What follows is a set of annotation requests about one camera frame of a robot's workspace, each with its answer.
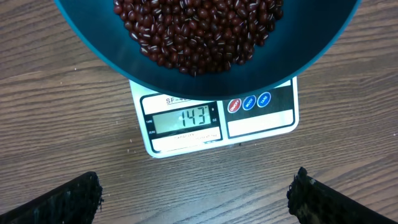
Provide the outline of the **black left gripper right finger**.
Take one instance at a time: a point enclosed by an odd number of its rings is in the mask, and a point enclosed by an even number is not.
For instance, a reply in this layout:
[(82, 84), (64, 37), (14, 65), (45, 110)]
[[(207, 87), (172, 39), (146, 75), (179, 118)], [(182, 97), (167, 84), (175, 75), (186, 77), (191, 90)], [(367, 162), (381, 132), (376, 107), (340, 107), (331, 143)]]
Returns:
[(306, 224), (395, 224), (307, 175), (301, 167), (287, 191), (289, 213)]

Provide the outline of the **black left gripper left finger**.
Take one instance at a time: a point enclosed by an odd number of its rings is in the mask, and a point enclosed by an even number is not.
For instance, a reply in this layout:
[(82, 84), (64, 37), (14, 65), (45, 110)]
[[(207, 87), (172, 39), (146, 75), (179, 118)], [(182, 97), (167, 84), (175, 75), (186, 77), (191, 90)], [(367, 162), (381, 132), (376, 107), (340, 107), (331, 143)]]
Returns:
[(93, 223), (103, 188), (95, 172), (73, 180), (1, 215), (1, 224)]

